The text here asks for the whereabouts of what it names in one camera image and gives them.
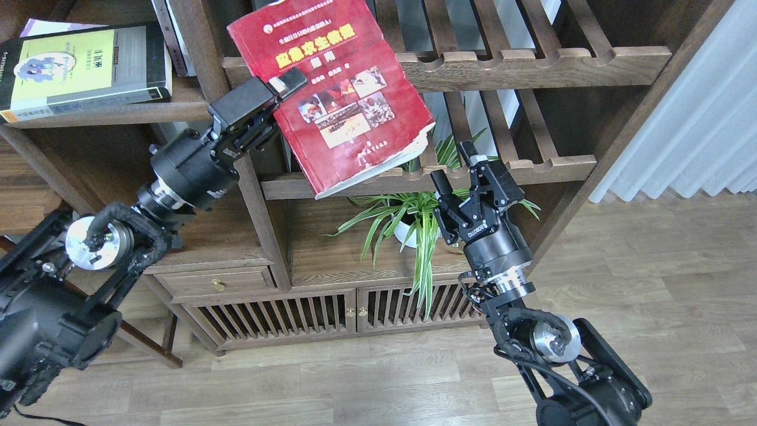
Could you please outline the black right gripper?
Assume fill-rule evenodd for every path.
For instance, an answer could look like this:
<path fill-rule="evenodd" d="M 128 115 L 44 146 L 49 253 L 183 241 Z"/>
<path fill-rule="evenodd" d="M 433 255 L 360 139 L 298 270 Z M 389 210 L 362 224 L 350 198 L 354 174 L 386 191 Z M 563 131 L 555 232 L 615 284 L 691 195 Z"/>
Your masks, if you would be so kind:
<path fill-rule="evenodd" d="M 525 193 L 499 159 L 479 154 L 471 141 L 458 144 L 458 153 L 470 170 L 470 196 L 465 201 L 452 191 L 443 170 L 431 178 L 437 191 L 435 218 L 443 239 L 464 243 L 463 253 L 478 282 L 524 282 L 523 270 L 532 253 L 508 208 L 525 200 Z"/>

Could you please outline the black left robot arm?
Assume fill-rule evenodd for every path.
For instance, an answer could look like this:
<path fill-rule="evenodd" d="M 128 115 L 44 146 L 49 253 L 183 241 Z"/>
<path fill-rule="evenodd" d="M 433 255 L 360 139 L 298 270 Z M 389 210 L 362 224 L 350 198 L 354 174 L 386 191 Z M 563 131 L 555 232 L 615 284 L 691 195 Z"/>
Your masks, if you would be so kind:
<path fill-rule="evenodd" d="M 275 137 L 275 110 L 307 84 L 297 68 L 246 81 L 209 106 L 207 130 L 151 146 L 156 180 L 134 204 L 78 219 L 52 211 L 2 258 L 2 417 L 111 345 L 137 280 L 181 246 L 196 209 L 210 211 L 238 183 L 235 161 Z"/>

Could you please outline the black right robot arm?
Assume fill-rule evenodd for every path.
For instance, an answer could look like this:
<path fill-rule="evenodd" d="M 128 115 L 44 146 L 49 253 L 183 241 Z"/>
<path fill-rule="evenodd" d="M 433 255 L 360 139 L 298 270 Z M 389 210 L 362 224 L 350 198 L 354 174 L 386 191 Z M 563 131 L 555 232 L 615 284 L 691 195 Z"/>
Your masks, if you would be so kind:
<path fill-rule="evenodd" d="M 500 160 L 457 144 L 470 170 L 470 194 L 460 199 L 444 172 L 433 172 L 435 218 L 447 244 L 462 240 L 470 265 L 462 293 L 480 312 L 496 345 L 513 362 L 537 407 L 539 425 L 635 425 L 652 405 L 651 392 L 587 319 L 528 308 L 535 287 L 523 270 L 533 255 L 508 210 L 524 192 Z"/>

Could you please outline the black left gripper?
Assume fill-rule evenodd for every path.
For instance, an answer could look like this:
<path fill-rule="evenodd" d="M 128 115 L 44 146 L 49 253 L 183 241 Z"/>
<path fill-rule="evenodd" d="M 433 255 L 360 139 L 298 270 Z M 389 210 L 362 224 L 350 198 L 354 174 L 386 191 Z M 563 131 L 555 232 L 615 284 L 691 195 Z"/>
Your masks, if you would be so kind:
<path fill-rule="evenodd" d="M 210 210 L 238 182 L 235 162 L 278 134 L 277 105 L 308 84 L 297 68 L 266 82 L 255 76 L 209 105 L 213 124 L 205 132 L 188 128 L 170 143 L 150 146 L 157 180 L 148 186 L 148 211 Z"/>

